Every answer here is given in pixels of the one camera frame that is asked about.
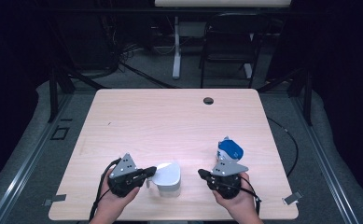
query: wire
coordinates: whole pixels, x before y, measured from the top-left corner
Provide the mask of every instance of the wire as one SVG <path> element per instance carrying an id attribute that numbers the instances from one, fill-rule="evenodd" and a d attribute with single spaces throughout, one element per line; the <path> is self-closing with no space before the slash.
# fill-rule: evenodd
<path id="1" fill-rule="evenodd" d="M 119 65 L 116 63 L 112 67 L 108 68 L 106 71 L 104 71 L 102 73 L 94 74 L 94 75 L 84 74 L 84 76 L 88 77 L 90 79 L 96 79 L 96 78 L 100 78 L 100 77 L 107 77 L 107 76 L 113 74 L 114 72 L 116 72 L 118 69 L 119 69 Z"/>
<path id="2" fill-rule="evenodd" d="M 249 189 L 244 189 L 244 188 L 242 188 L 242 187 L 234 187 L 234 186 L 232 186 L 232 185 L 227 185 L 227 184 L 224 184 L 224 183 L 218 183 L 219 185 L 221 185 L 221 186 L 224 186 L 224 187 L 227 187 L 227 188 L 230 188 L 230 189 L 238 189 L 238 190 L 241 190 L 241 191 L 244 191 L 244 192 L 246 192 L 246 193 L 248 193 L 248 194 L 250 194 L 250 195 L 252 195 L 254 198 L 255 198 L 255 202 L 256 202 L 256 212 L 257 212 L 257 214 L 259 215 L 259 210 L 260 210 L 260 203 L 262 202 L 262 200 L 259 198 L 259 196 L 256 194 L 256 192 L 255 192 L 255 190 L 254 190 L 254 188 L 253 188 L 253 186 L 251 185 L 251 183 L 247 180 L 247 179 L 245 179 L 245 178 L 243 178 L 242 176 L 239 176 L 239 177 L 241 177 L 245 182 L 247 182 L 247 184 L 251 187 L 251 190 L 249 190 Z"/>
<path id="3" fill-rule="evenodd" d="M 108 191 L 110 191 L 111 189 L 109 189 L 108 191 L 106 191 L 103 195 L 100 195 L 102 193 L 102 186 L 103 186 L 103 182 L 105 180 L 105 175 L 108 172 L 108 170 L 111 168 L 111 166 L 118 164 L 120 162 L 121 158 L 112 161 L 106 168 L 105 168 L 105 172 L 102 174 L 102 177 L 100 179 L 100 184 L 99 184 L 99 188 L 97 189 L 97 194 L 96 194 L 96 201 L 94 201 L 93 206 L 91 207 L 91 214 L 89 216 L 89 221 L 91 221 L 94 217 L 94 213 L 96 212 L 97 209 L 97 205 L 99 204 L 100 200 L 102 200 L 102 198 L 107 194 Z"/>
<path id="4" fill-rule="evenodd" d="M 172 23 L 171 23 L 171 22 L 170 22 L 170 20 L 169 20 L 169 17 L 166 17 L 166 19 L 167 19 L 167 21 L 169 22 L 170 27 L 172 28 L 173 35 L 175 36 L 175 29 L 173 28 Z M 168 51 L 166 51 L 166 52 L 161 52 L 160 50 L 158 50 L 158 48 L 160 48 L 160 47 L 156 47 L 156 46 L 154 46 L 154 47 L 153 47 L 153 49 L 154 49 L 157 53 L 159 53 L 159 54 L 161 54 L 161 55 L 165 55 L 165 54 L 169 54 L 169 53 L 171 53 L 171 52 L 173 51 L 173 49 L 175 48 L 175 44 L 173 44 L 172 46 L 169 46 L 168 48 L 171 48 L 171 49 L 170 49 L 170 50 L 168 50 Z"/>
<path id="5" fill-rule="evenodd" d="M 147 75 L 147 74 L 143 73 L 143 72 L 142 72 L 142 71 L 140 71 L 140 70 L 137 70 L 137 69 L 135 69 L 135 68 L 133 68 L 133 67 L 130 67 L 128 64 L 126 64 L 126 63 L 124 63 L 124 62 L 119 61 L 119 63 L 120 63 L 120 64 L 122 64 L 123 66 L 125 66 L 127 69 L 129 69 L 129 70 L 131 70 L 131 71 L 135 72 L 135 74 L 137 74 L 138 76 L 140 76 L 140 77 L 144 77 L 144 78 L 146 78 L 148 81 L 150 81 L 150 82 L 152 82 L 152 83 L 154 83 L 154 84 L 156 84 L 156 85 L 158 85 L 158 86 L 160 86 L 160 87 L 165 87 L 165 88 L 169 88 L 169 89 L 180 89 L 179 87 L 176 87 L 176 86 L 173 86 L 173 85 L 167 84 L 167 83 L 165 83 L 165 82 L 159 81 L 159 80 L 155 79 L 154 77 L 151 77 L 151 76 L 149 76 L 149 75 Z"/>
<path id="6" fill-rule="evenodd" d="M 269 117 L 266 117 L 268 120 L 270 120 L 271 122 L 277 124 L 280 128 L 282 128 L 287 134 L 288 136 L 291 138 L 291 140 L 294 142 L 295 145 L 295 151 L 296 151 L 296 155 L 295 155 L 295 160 L 294 163 L 292 164 L 291 169 L 286 173 L 286 177 L 289 177 L 291 175 L 291 173 L 294 171 L 295 166 L 297 165 L 298 162 L 298 158 L 300 156 L 300 149 L 298 147 L 297 141 L 295 140 L 295 138 L 292 136 L 292 134 L 288 131 L 287 128 L 283 127 L 283 125 L 281 125 L 280 123 L 278 123 L 277 121 L 275 121 L 274 119 L 271 119 Z"/>

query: black cable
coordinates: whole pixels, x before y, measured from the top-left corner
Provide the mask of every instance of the black cable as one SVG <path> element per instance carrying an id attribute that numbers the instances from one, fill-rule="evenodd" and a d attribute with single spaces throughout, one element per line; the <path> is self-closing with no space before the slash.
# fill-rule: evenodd
<path id="1" fill-rule="evenodd" d="M 167 84 L 165 82 L 162 82 L 162 81 L 159 81 L 157 79 L 155 79 L 154 77 L 151 77 L 145 73 L 143 73 L 142 71 L 140 70 L 137 70 L 133 67 L 130 67 L 128 64 L 124 63 L 124 62 L 121 62 L 119 61 L 120 64 L 122 64 L 124 67 L 126 67 L 127 69 L 131 70 L 132 72 L 134 72 L 135 74 L 137 74 L 138 76 L 140 77 L 144 77 L 146 78 L 148 81 L 154 83 L 154 84 L 157 84 L 161 87 L 165 87 L 165 88 L 169 88 L 169 89 L 180 89 L 179 87 L 176 87 L 176 86 L 173 86 L 173 85 L 170 85 L 170 84 Z"/>
<path id="2" fill-rule="evenodd" d="M 278 123 L 274 119 L 271 119 L 269 117 L 266 117 L 266 118 L 268 120 L 270 120 L 271 122 L 277 124 L 280 128 L 282 128 L 288 134 L 288 136 L 291 138 L 291 140 L 294 142 L 296 155 L 295 155 L 295 160 L 294 160 L 294 163 L 292 164 L 291 169 L 286 173 L 286 177 L 289 177 L 291 175 L 292 171 L 294 171 L 295 166 L 297 165 L 297 162 L 298 162 L 298 158 L 300 156 L 300 149 L 298 148 L 297 141 L 295 140 L 294 136 L 292 136 L 292 134 L 288 131 L 288 129 L 283 127 L 283 125 L 281 125 L 280 123 Z"/>
<path id="3" fill-rule="evenodd" d="M 114 72 L 116 72 L 118 70 L 118 64 L 114 64 L 113 66 L 111 66 L 110 68 L 106 69 L 104 72 L 99 73 L 99 74 L 94 74 L 94 75 L 84 75 L 85 77 L 88 77 L 90 79 L 96 79 L 96 78 L 100 78 L 100 77 L 108 77 L 109 75 L 113 74 Z"/>
<path id="4" fill-rule="evenodd" d="M 108 172 L 108 170 L 111 168 L 111 166 L 118 164 L 120 162 L 121 158 L 112 161 L 106 168 L 105 168 L 105 172 L 102 174 L 102 177 L 100 179 L 100 184 L 99 184 L 99 188 L 97 189 L 97 194 L 96 194 L 96 200 L 93 203 L 93 206 L 91 207 L 91 215 L 89 216 L 89 221 L 91 221 L 94 217 L 94 213 L 96 212 L 97 209 L 97 205 L 99 204 L 100 200 L 102 200 L 102 198 L 107 194 L 108 191 L 110 191 L 110 189 L 108 191 L 106 191 L 103 195 L 101 195 L 102 193 L 102 186 L 103 186 L 103 182 L 105 180 L 105 175 Z"/>
<path id="5" fill-rule="evenodd" d="M 245 182 L 247 182 L 247 184 L 251 187 L 251 190 L 249 190 L 249 189 L 244 189 L 244 188 L 242 188 L 242 187 L 234 187 L 234 186 L 232 186 L 232 185 L 227 185 L 227 184 L 224 184 L 224 183 L 218 183 L 219 185 L 221 185 L 221 186 L 224 186 L 224 187 L 227 187 L 227 188 L 230 188 L 230 189 L 238 189 L 238 190 L 241 190 L 241 191 L 244 191 L 244 192 L 246 192 L 246 193 L 248 193 L 248 194 L 250 194 L 250 195 L 252 195 L 254 198 L 255 198 L 255 203 L 256 203 L 256 212 L 257 212 L 257 214 L 259 215 L 259 210 L 260 210 L 260 203 L 262 202 L 262 200 L 259 198 L 259 196 L 256 194 L 256 192 L 255 192 L 255 190 L 254 190 L 254 188 L 253 188 L 253 186 L 251 185 L 251 183 L 247 180 L 247 179 L 245 179 L 245 178 L 243 178 L 243 177 L 241 177 Z"/>

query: blue object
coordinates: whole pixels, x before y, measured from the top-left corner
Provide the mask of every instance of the blue object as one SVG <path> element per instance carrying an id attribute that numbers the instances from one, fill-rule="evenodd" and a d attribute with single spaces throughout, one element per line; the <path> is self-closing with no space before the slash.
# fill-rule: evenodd
<path id="1" fill-rule="evenodd" d="M 219 160 L 222 158 L 228 161 L 237 162 L 242 158 L 243 154 L 243 149 L 228 137 L 225 137 L 222 142 L 218 143 L 218 151 L 216 155 Z"/>

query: table top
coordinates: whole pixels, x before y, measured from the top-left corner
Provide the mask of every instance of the table top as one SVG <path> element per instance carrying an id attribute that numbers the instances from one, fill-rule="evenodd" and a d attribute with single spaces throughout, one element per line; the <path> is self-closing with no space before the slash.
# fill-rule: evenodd
<path id="1" fill-rule="evenodd" d="M 289 7 L 291 0 L 155 0 L 156 7 Z"/>
<path id="2" fill-rule="evenodd" d="M 226 136 L 244 150 L 239 163 L 249 168 L 262 200 L 260 217 L 297 217 L 297 206 L 282 200 L 291 189 L 258 93 L 247 89 L 97 91 L 57 192 L 66 199 L 52 204 L 49 217 L 89 219 L 105 167 L 130 153 L 143 169 L 177 162 L 181 194 L 164 198 L 152 183 L 143 186 L 119 220 L 231 219 L 198 175 L 214 167 L 217 143 Z"/>

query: gray carpet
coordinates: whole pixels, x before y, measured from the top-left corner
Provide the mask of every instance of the gray carpet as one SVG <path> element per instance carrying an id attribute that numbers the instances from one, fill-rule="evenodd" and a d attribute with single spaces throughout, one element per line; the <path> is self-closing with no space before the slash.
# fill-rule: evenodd
<path id="1" fill-rule="evenodd" d="M 271 50 L 271 48 L 266 48 L 262 51 L 254 88 L 264 85 L 264 74 L 266 74 L 266 69 L 270 62 Z M 183 53 L 181 78 L 178 80 L 172 79 L 173 53 L 161 55 L 155 52 L 138 50 L 133 56 L 132 54 L 129 55 L 132 57 L 126 63 L 154 78 L 179 88 L 199 88 L 199 56 L 193 50 L 188 52 L 188 48 L 184 48 Z M 207 73 L 208 76 L 212 77 L 224 74 L 242 77 L 244 73 L 237 69 L 238 66 L 217 66 L 207 69 Z M 94 72 L 85 74 L 87 76 L 95 75 Z M 114 89 L 159 88 L 157 84 L 147 81 L 145 78 L 124 69 L 122 66 L 116 73 L 94 80 Z M 74 83 L 77 91 L 72 95 L 68 104 L 65 105 L 64 111 L 55 124 L 61 128 L 68 128 L 69 131 L 63 140 L 47 139 L 45 141 L 38 163 L 20 195 L 18 195 L 18 200 L 4 218 L 5 223 L 53 223 L 48 218 L 49 206 L 41 204 L 45 199 L 55 195 L 59 187 L 66 164 L 71 156 L 94 96 L 92 87 L 77 79 L 74 80 Z M 206 84 L 206 88 L 245 88 L 247 82 L 212 79 L 207 80 Z M 298 204 L 300 211 L 298 218 L 289 221 L 265 220 L 265 223 L 344 223 L 338 205 L 334 201 L 328 183 L 317 163 L 314 145 L 305 131 L 303 121 L 298 118 L 300 110 L 292 103 L 295 99 L 288 98 L 284 92 L 286 86 L 287 83 L 284 83 L 270 93 L 262 93 L 260 97 L 267 116 L 287 128 L 298 143 L 300 150 L 299 160 L 294 171 L 289 176 L 289 183 L 293 191 L 300 190 L 304 197 L 300 199 Z M 38 88 L 38 92 L 40 94 L 40 102 L 35 111 L 35 116 L 17 148 L 15 148 L 15 152 L 9 159 L 5 169 L 0 174 L 0 201 L 3 199 L 7 188 L 24 160 L 36 147 L 41 133 L 45 131 L 47 126 L 46 121 L 49 118 L 48 83 Z M 322 102 L 316 94 L 314 94 L 313 99 L 312 120 L 313 128 L 331 161 L 332 168 L 339 178 L 359 222 L 363 223 L 363 190 L 354 180 L 333 145 L 328 120 Z M 271 121 L 269 123 L 287 172 L 291 168 L 296 156 L 295 145 L 282 128 Z"/>

